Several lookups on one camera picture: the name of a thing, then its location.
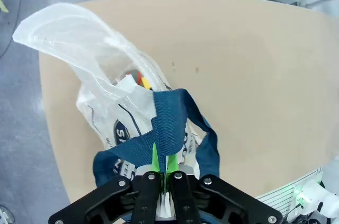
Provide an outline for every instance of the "concrete floor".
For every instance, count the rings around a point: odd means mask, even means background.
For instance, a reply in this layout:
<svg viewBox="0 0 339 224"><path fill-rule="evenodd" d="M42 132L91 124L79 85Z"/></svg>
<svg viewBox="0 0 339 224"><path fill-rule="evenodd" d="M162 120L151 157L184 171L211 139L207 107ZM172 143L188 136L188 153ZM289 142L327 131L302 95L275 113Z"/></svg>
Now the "concrete floor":
<svg viewBox="0 0 339 224"><path fill-rule="evenodd" d="M19 21L56 2L82 1L22 0ZM10 13L0 12L0 55L11 39L19 0L4 3ZM0 205L18 224L46 224L69 203L49 140L38 62L35 50L13 42L0 59Z"/></svg>

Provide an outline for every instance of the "bolt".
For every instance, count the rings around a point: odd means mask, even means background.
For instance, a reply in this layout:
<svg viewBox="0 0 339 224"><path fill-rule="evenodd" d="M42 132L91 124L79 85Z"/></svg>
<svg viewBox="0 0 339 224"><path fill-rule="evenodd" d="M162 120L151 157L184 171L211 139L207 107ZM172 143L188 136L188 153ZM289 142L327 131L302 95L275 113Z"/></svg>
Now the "bolt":
<svg viewBox="0 0 339 224"><path fill-rule="evenodd" d="M269 223L276 223L276 217L275 216L269 216Z"/></svg>
<svg viewBox="0 0 339 224"><path fill-rule="evenodd" d="M126 185L126 182L124 180L120 180L119 181L119 186L125 186Z"/></svg>
<svg viewBox="0 0 339 224"><path fill-rule="evenodd" d="M181 173L175 173L174 174L174 177L176 178L176 179L181 179L182 178L182 174Z"/></svg>
<svg viewBox="0 0 339 224"><path fill-rule="evenodd" d="M211 178L205 178L203 180L203 183L206 184L206 185L210 185L212 183L212 180L211 180Z"/></svg>

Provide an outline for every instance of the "beige tabletop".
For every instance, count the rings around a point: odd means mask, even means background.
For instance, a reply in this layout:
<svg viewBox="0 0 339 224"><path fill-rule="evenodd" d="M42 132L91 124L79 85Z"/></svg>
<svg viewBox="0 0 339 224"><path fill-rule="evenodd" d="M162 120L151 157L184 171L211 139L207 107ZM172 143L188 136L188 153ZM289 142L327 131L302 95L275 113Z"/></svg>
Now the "beige tabletop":
<svg viewBox="0 0 339 224"><path fill-rule="evenodd" d="M338 152L339 21L262 0L82 4L186 88L218 134L221 178L258 196ZM98 136L75 106L80 81L40 55L46 118L71 201L95 189Z"/></svg>

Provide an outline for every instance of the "blue bag handle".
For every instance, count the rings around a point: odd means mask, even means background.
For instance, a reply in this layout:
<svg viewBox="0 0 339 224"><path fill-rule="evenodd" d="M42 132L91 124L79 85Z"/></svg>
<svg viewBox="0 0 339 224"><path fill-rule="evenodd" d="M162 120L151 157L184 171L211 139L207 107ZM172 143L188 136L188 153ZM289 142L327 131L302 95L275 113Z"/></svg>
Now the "blue bag handle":
<svg viewBox="0 0 339 224"><path fill-rule="evenodd" d="M201 115L188 91L177 89L154 92L153 95L157 116L151 120L152 131L109 150L98 152L93 162L93 174L97 186L115 176L114 164L119 158L136 167L151 164L153 143L157 147L160 171L165 172L166 156L178 153L184 145L187 119L207 133L196 153L200 177L207 174L219 177L220 156L217 134Z"/></svg>

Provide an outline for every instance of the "white bag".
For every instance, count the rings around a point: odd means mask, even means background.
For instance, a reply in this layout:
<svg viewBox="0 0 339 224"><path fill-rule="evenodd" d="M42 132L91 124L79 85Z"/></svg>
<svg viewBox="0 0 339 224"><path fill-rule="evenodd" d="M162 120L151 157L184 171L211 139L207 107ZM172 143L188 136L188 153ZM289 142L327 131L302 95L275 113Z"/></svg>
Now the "white bag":
<svg viewBox="0 0 339 224"><path fill-rule="evenodd" d="M23 20L14 41L67 62L82 82L77 108L109 149L152 130L156 116L153 93L138 85L139 71L153 91L169 89L158 65L94 13L73 4L48 6ZM185 144L178 162L194 168L201 139L186 124ZM135 166L118 160L114 172L133 179Z"/></svg>

